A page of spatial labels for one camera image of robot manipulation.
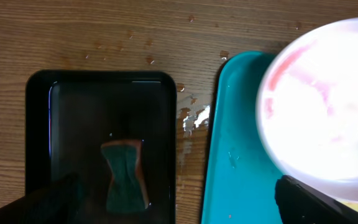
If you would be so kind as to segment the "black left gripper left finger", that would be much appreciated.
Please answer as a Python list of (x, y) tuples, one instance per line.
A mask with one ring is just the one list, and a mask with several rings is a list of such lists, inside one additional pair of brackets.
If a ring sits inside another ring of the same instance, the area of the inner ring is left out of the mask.
[(83, 186), (70, 174), (0, 208), (0, 223), (74, 223), (83, 200)]

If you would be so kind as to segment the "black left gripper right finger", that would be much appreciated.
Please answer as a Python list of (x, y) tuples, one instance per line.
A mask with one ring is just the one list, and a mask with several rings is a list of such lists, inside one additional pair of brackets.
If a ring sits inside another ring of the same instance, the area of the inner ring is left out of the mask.
[(284, 175), (275, 184), (283, 224), (358, 224), (358, 212), (301, 181)]

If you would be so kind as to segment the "white round plate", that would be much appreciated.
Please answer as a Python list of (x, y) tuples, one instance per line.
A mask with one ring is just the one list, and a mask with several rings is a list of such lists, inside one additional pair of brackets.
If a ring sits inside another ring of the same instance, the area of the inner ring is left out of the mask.
[(262, 78), (255, 113), (262, 144), (284, 174), (358, 202), (358, 18), (285, 47)]

